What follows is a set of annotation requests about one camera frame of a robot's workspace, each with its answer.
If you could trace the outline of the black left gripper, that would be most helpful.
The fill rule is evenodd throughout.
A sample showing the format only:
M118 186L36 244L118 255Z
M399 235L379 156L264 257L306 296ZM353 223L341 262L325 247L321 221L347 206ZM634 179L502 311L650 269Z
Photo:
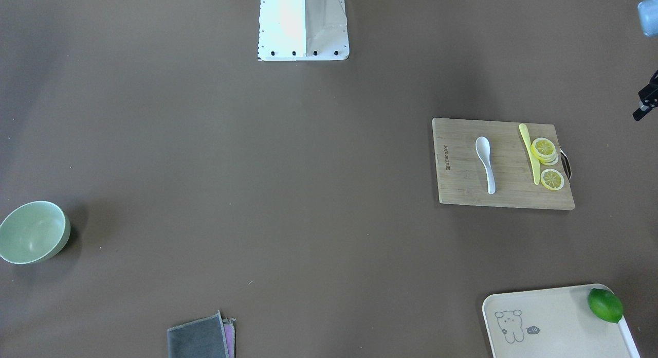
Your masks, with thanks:
M648 84L642 90L638 91L638 97L638 108L632 112L632 117L635 121L640 121L657 106L657 70L651 79L649 79Z

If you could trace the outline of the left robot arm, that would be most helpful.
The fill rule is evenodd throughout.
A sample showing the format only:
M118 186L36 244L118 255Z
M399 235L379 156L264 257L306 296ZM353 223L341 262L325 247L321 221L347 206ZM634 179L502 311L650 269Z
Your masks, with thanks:
M640 27L645 36L657 36L657 0L642 0L637 5ZM638 91L638 108L632 113L635 121L642 120L657 107L657 72L655 71L643 89Z

